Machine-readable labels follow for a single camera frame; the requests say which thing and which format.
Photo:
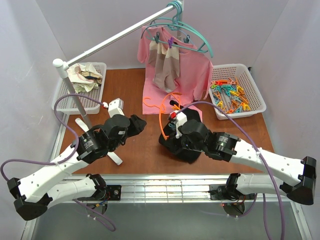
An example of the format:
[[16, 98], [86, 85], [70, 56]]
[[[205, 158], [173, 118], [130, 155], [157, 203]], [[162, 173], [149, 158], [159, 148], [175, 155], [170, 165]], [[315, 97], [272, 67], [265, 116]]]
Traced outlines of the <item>teal clothespin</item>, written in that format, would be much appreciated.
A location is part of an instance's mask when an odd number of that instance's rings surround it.
[[176, 125], [172, 122], [169, 122], [168, 123], [168, 126], [171, 128], [171, 129], [175, 129], [176, 128]]

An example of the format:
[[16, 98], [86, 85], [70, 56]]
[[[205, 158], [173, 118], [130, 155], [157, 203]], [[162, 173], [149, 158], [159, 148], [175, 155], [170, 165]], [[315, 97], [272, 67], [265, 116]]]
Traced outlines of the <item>black underwear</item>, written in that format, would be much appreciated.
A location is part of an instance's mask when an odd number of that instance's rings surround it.
[[[202, 122], [200, 114], [197, 110], [191, 109], [191, 107], [185, 109], [182, 111], [186, 116], [187, 120], [196, 120], [197, 122]], [[164, 148], [167, 149], [168, 152], [170, 152], [172, 155], [175, 155], [177, 159], [181, 162], [185, 162], [188, 164], [193, 164], [201, 155], [200, 151], [194, 151], [189, 149], [183, 149], [181, 145], [180, 138], [176, 139], [176, 128], [171, 129], [168, 126], [168, 123], [163, 128], [164, 133], [167, 137], [167, 140], [164, 140], [162, 134], [160, 134], [158, 142], [160, 145], [162, 145]]]

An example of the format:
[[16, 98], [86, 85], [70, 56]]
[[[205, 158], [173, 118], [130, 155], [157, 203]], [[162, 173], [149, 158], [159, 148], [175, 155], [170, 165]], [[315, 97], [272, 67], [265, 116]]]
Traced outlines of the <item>orange plastic hanger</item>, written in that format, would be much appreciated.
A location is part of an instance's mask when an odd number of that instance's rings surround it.
[[180, 109], [181, 109], [181, 96], [182, 94], [180, 92], [171, 92], [171, 93], [168, 93], [162, 100], [161, 104], [160, 105], [151, 105], [151, 104], [148, 104], [146, 102], [146, 100], [150, 100], [151, 98], [150, 97], [144, 97], [142, 99], [142, 103], [149, 107], [149, 108], [157, 108], [158, 109], [158, 121], [159, 121], [159, 127], [160, 127], [160, 130], [161, 130], [161, 134], [164, 138], [164, 140], [166, 141], [168, 139], [168, 136], [165, 134], [164, 130], [163, 130], [163, 125], [162, 125], [162, 114], [164, 114], [166, 112], [166, 107], [165, 107], [165, 100], [171, 96], [171, 97], [174, 97], [175, 100], [177, 101], [177, 103], [174, 103], [173, 105], [177, 105]]

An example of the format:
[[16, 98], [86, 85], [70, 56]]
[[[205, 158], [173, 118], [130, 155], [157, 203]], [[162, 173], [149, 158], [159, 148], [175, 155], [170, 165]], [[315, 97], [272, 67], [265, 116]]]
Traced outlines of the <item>orange clothespin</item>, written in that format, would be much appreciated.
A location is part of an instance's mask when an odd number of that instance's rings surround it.
[[172, 109], [177, 110], [177, 111], [180, 110], [180, 108], [179, 108], [177, 105], [173, 105], [173, 106], [172, 106]]

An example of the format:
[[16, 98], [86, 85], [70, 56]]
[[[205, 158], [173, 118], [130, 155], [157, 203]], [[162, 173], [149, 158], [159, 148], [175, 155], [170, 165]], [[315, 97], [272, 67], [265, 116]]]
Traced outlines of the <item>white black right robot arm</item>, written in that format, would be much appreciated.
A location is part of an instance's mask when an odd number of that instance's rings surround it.
[[232, 173], [225, 189], [236, 195], [279, 194], [302, 204], [313, 205], [317, 180], [317, 161], [306, 156], [290, 158], [272, 153], [225, 132], [211, 132], [195, 119], [175, 120], [182, 149], [202, 152], [207, 157], [260, 170], [258, 175]]

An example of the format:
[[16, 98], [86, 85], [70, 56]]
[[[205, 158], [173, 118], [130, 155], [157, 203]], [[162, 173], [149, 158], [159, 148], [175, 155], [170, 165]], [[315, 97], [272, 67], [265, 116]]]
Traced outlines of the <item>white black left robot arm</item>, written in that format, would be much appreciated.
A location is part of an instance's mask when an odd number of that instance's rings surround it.
[[66, 201], [103, 199], [108, 187], [99, 174], [89, 173], [82, 180], [69, 183], [62, 183], [62, 180], [114, 152], [127, 138], [140, 134], [146, 125], [146, 121], [135, 114], [130, 117], [116, 114], [79, 136], [49, 165], [22, 179], [8, 180], [16, 212], [30, 221]]

